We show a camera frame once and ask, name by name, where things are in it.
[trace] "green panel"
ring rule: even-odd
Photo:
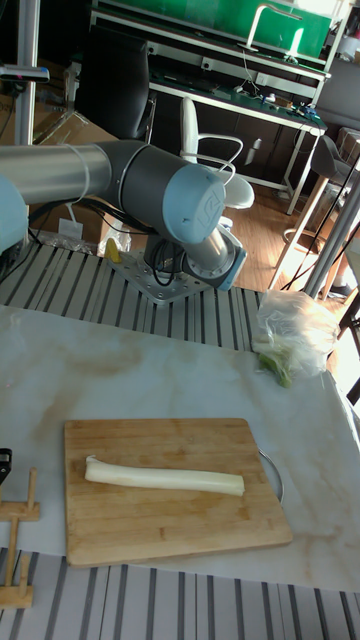
[[[126,4],[162,16],[169,16],[247,38],[261,0],[125,0]],[[264,9],[255,40],[264,44],[291,48],[295,32],[304,29],[299,53],[317,58],[330,27],[330,18],[287,5],[270,2],[279,9],[302,17],[301,22]]]
[[[247,38],[259,0],[221,0],[214,28]],[[330,18],[300,9],[293,10],[277,2],[267,2],[289,14],[301,16],[301,22],[264,9],[254,40],[289,50],[298,29],[304,29],[299,53],[317,58],[330,27]]]

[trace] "mounting plate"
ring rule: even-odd
[[[168,287],[159,285],[151,267],[144,261],[144,250],[137,249],[128,253],[121,253],[121,262],[115,263],[109,260],[109,266],[120,273],[120,275],[131,282],[131,284],[141,293],[156,304],[169,304],[181,298],[186,298],[194,293],[210,289],[210,285],[196,280],[186,273],[179,273]],[[166,274],[164,284],[169,276]]]

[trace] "wooden stand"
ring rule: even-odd
[[[36,476],[37,470],[33,467],[29,474],[27,502],[2,502],[0,493],[0,521],[11,522],[5,585],[0,587],[0,609],[28,609],[32,605],[33,587],[28,585],[29,556],[21,557],[20,580],[17,586],[12,585],[12,578],[19,521],[39,520],[40,505],[35,502]]]

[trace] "light blue joint cap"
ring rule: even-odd
[[[243,266],[246,260],[246,256],[247,256],[247,253],[245,249],[241,247],[236,259],[234,260],[234,264],[231,267],[230,271],[228,272],[225,280],[223,280],[220,287],[218,287],[220,291],[229,291],[229,289],[231,289],[237,274],[239,273],[241,267]]]
[[[224,209],[225,188],[218,176],[199,164],[188,164],[169,180],[163,219],[179,242],[199,244],[215,229]]]
[[[27,208],[17,188],[0,175],[0,255],[21,240],[28,228]]]

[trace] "white leek stalk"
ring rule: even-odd
[[[106,464],[97,460],[95,456],[86,458],[85,479],[90,482],[120,484],[125,487],[211,491],[228,493],[232,496],[242,496],[245,491],[242,476],[212,471],[123,467]]]

